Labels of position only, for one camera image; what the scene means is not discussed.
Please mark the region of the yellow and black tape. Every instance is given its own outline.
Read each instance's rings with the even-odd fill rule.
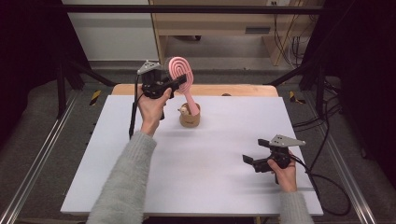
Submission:
[[[293,91],[290,92],[290,101],[293,102],[293,103],[299,103],[299,104],[302,104],[302,105],[305,104],[305,100],[298,100],[298,99],[295,97]]]
[[[95,104],[96,104],[96,101],[97,101],[98,98],[99,98],[100,92],[101,92],[101,91],[95,91],[95,92],[93,93],[93,96],[92,96],[91,101],[90,101],[90,105],[95,105]]]

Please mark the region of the pink hairbrush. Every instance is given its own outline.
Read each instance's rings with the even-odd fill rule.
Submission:
[[[176,79],[182,75],[186,75],[187,81],[181,84],[177,91],[184,94],[184,96],[186,97],[191,114],[193,116],[197,115],[199,113],[199,108],[195,104],[190,94],[190,87],[192,85],[192,82],[194,81],[194,77],[187,60],[181,57],[172,58],[169,62],[169,74],[171,75],[172,79]]]

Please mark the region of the brown cup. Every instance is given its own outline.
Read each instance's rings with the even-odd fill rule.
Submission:
[[[180,114],[179,120],[180,120],[180,124],[183,127],[194,128],[198,126],[199,122],[201,121],[201,107],[198,104],[196,105],[198,106],[199,109],[199,113],[197,115],[193,116],[193,115]],[[187,110],[190,112],[189,104],[185,103],[182,106],[186,106]]]

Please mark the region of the gray sweater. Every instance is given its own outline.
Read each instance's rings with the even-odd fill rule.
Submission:
[[[87,223],[142,223],[149,165],[156,146],[152,137],[134,133],[111,171]],[[280,201],[282,224],[313,223],[300,192],[281,193]]]

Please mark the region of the white table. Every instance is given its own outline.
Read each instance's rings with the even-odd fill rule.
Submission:
[[[96,124],[61,212],[88,215],[117,157],[129,140],[131,95],[110,95]],[[267,158],[259,138],[276,134],[295,138],[280,97],[194,96],[202,108],[201,123],[184,128],[177,109],[182,95],[167,102],[165,119],[154,135],[158,142],[150,167],[147,216],[257,217],[279,214],[279,185],[270,173],[255,173],[242,155]],[[136,114],[135,129],[141,124]],[[290,150],[303,158],[298,147]],[[318,198],[297,165],[299,191],[311,215],[322,215]]]

